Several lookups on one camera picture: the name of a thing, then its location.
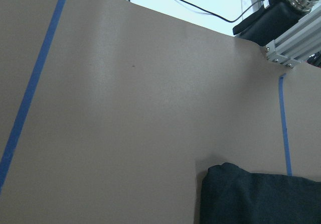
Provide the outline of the black graphic t-shirt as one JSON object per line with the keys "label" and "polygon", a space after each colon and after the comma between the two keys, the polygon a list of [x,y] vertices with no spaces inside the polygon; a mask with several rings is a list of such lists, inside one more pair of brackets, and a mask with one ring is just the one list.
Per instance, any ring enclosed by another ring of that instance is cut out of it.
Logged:
{"label": "black graphic t-shirt", "polygon": [[320,182],[212,166],[202,181],[200,223],[320,223]]}

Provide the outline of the aluminium frame post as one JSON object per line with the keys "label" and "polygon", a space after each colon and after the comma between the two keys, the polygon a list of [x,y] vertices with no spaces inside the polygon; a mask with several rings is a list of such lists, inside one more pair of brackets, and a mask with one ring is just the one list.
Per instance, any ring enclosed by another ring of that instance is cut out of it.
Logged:
{"label": "aluminium frame post", "polygon": [[266,58],[293,68],[319,51],[320,5],[317,5],[297,24],[266,45]]}

